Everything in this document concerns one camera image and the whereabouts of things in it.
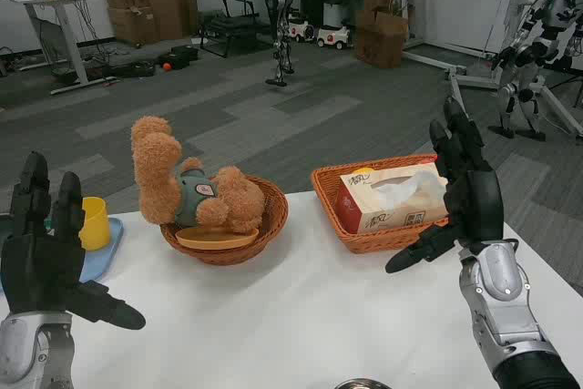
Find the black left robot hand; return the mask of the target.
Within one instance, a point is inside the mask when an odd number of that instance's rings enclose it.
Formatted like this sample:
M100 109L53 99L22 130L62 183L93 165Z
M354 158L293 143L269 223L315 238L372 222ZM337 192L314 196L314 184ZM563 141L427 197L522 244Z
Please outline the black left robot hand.
M14 185L2 244L1 283L12 313L69 312L90 322L140 330L145 317L98 282L81 282L86 251L81 183L68 172L51 200L45 157L31 152Z

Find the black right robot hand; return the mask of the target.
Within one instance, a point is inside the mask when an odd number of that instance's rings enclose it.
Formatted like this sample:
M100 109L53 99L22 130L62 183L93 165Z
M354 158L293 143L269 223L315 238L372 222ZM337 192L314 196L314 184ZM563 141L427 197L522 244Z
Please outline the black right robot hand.
M389 260L385 271L403 271L419 261L433 261L456 241L478 249L503 238L504 204L496 171L483 157L484 142L474 120L460 104L444 103L445 125L434 119L429 134L436 153L435 166L447 179L444 204L448 223L432 225L418 240Z

